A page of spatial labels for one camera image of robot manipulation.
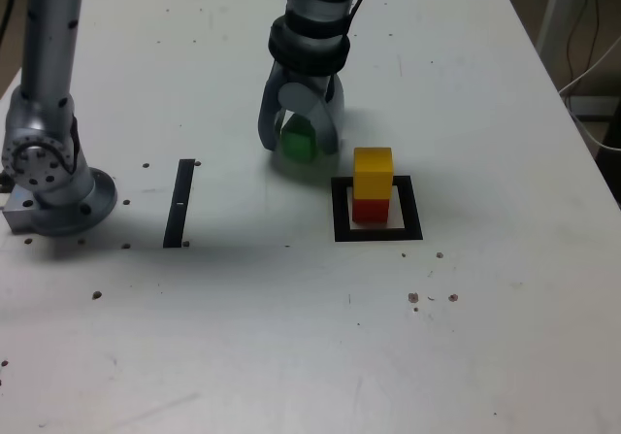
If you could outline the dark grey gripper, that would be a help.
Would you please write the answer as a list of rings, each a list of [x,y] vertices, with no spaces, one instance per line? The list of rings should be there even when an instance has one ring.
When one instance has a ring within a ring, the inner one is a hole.
[[[281,124],[282,108],[310,123],[317,145],[325,154],[339,151],[344,96],[338,76],[311,77],[293,71],[284,72],[280,64],[273,64],[258,118],[258,134],[266,150],[277,148],[277,127]]]

